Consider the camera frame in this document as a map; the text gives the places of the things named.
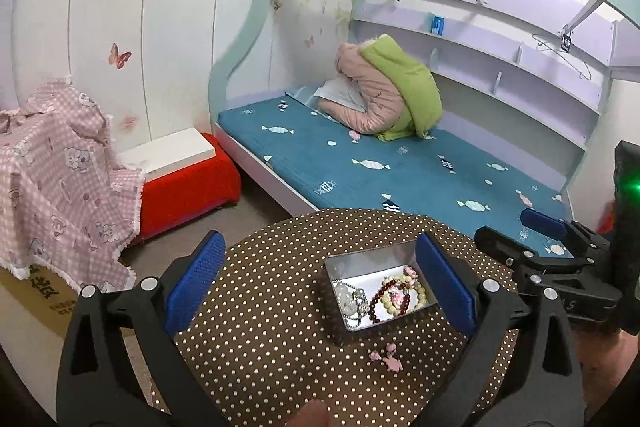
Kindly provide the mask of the person's right hand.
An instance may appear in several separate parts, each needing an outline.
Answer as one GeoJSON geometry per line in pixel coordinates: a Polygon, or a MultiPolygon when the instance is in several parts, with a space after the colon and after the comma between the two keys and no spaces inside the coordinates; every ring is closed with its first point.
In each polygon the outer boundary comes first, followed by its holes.
{"type": "Polygon", "coordinates": [[[572,327],[587,426],[639,425],[639,336],[604,325],[572,327]]]}

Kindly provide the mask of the person's left hand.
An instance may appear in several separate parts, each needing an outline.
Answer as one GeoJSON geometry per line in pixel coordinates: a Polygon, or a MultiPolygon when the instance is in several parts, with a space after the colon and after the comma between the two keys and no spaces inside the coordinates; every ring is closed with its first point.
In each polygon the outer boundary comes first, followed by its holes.
{"type": "Polygon", "coordinates": [[[332,416],[326,403],[312,400],[285,422],[285,427],[331,427],[332,416]]]}

